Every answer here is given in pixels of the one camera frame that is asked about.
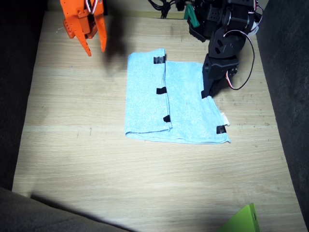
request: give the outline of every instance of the green component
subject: green component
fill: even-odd
[[[248,204],[227,221],[217,232],[260,232],[254,203]]]
[[[188,17],[190,18],[190,22],[194,28],[199,27],[199,22],[197,20],[193,6],[191,4],[188,4],[186,6],[183,19],[187,20]]]

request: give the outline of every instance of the white tag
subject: white tag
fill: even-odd
[[[254,31],[251,31],[251,32],[248,34],[249,36],[250,36],[250,35],[256,35],[257,32],[259,31],[259,26],[256,26],[256,25],[257,25],[257,23],[254,22],[251,29],[254,29],[254,28],[255,28],[255,29],[254,29]]]
[[[230,123],[228,122],[227,117],[225,116],[225,113],[221,113],[221,117],[223,119],[224,125],[229,126]]]

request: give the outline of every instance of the wooden table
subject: wooden table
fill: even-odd
[[[256,38],[248,85],[215,97],[232,143],[153,143],[124,135],[127,56],[163,47],[169,60],[203,62],[208,42],[184,20],[108,17],[107,27],[106,53],[95,36],[88,57],[62,13],[45,14],[14,192],[140,232],[214,232],[252,202],[262,231],[306,231]],[[251,59],[246,44],[240,79]]]

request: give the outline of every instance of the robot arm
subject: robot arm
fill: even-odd
[[[225,75],[236,74],[239,64],[236,54],[244,47],[246,35],[261,15],[255,12],[255,0],[195,0],[194,5],[195,8],[188,5],[185,12],[190,34],[202,42],[210,40],[203,65],[201,95],[205,98],[217,92]]]

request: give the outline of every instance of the towel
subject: towel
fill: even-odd
[[[230,142],[212,97],[201,98],[201,63],[165,61],[165,50],[128,57],[125,135],[187,144]]]

